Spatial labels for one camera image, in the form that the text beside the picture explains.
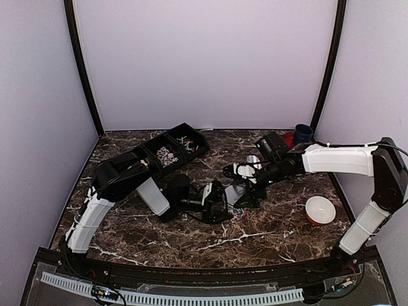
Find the metal scoop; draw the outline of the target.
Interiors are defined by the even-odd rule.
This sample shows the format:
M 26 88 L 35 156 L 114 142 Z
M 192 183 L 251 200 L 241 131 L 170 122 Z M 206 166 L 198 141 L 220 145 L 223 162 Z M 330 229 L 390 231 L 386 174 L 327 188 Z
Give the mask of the metal scoop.
M 262 162 L 255 155 L 247 156 L 246 162 L 249 163 L 251 166 L 255 166 L 255 167 L 261 167 L 262 166 Z

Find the clear plastic cup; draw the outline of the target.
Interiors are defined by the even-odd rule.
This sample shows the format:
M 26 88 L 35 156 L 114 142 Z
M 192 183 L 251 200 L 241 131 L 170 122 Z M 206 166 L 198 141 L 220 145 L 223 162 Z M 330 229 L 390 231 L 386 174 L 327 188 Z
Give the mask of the clear plastic cup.
M 230 208 L 229 210 L 236 221 L 241 221 L 247 215 L 247 211 L 247 208 Z

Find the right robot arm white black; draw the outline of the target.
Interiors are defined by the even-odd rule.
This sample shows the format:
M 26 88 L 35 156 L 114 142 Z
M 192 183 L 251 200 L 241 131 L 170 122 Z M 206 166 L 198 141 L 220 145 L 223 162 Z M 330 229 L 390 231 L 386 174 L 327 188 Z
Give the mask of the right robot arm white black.
M 277 135 L 268 135 L 256 142 L 263 156 L 261 161 L 235 162 L 223 169 L 224 176 L 249 183 L 247 192 L 263 191 L 295 175 L 332 173 L 339 180 L 347 200 L 359 197 L 351 190 L 367 191 L 362 182 L 371 182 L 373 194 L 350 228 L 338 241 L 333 257 L 325 263 L 326 272 L 338 277 L 349 268 L 349 256 L 378 234 L 389 219 L 407 204 L 406 152 L 384 137 L 378 142 L 363 144 L 331 144 L 303 142 L 289 147 Z

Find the clear plastic lid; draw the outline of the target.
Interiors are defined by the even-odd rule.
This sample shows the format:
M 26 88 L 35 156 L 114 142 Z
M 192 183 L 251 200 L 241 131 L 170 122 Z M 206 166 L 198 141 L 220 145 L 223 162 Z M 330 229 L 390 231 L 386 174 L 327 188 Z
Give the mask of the clear plastic lid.
M 226 201 L 229 205 L 234 205 L 244 194 L 245 187 L 240 185 L 230 185 L 225 188 Z

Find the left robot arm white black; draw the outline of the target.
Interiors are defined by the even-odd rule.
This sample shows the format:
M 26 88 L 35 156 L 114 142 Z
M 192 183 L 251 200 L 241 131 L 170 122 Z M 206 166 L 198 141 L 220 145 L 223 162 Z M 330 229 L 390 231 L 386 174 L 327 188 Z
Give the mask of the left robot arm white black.
M 64 266 L 76 278 L 84 278 L 90 272 L 89 262 L 79 254 L 87 253 L 92 237 L 110 209 L 131 193 L 136 193 L 162 222 L 172 221 L 179 213 L 209 225 L 232 219 L 226 191 L 219 181 L 197 189 L 187 175 L 178 174 L 165 189 L 160 189 L 153 173 L 150 163 L 133 152 L 97 165 L 84 204 L 59 242 L 62 252 L 72 253 Z

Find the black three-compartment candy tray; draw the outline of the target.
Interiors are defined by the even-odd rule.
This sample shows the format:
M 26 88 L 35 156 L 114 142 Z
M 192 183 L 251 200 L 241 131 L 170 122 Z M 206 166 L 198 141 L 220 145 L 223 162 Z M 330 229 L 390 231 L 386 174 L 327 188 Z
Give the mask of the black three-compartment candy tray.
M 133 149 L 154 180 L 171 174 L 210 150 L 207 139 L 197 130 L 182 123 Z

